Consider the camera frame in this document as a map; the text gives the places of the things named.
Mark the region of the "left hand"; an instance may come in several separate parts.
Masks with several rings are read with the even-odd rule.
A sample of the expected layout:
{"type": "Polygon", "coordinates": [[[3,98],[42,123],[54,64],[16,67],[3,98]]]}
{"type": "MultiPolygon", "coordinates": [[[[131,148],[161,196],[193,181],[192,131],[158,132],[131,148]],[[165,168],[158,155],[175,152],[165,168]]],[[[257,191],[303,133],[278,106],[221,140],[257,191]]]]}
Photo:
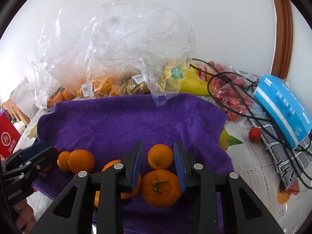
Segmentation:
{"type": "Polygon", "coordinates": [[[17,203],[14,206],[14,209],[18,212],[15,225],[19,229],[23,229],[22,233],[29,234],[36,224],[36,219],[32,207],[27,203],[27,200],[24,199],[17,203]]]}

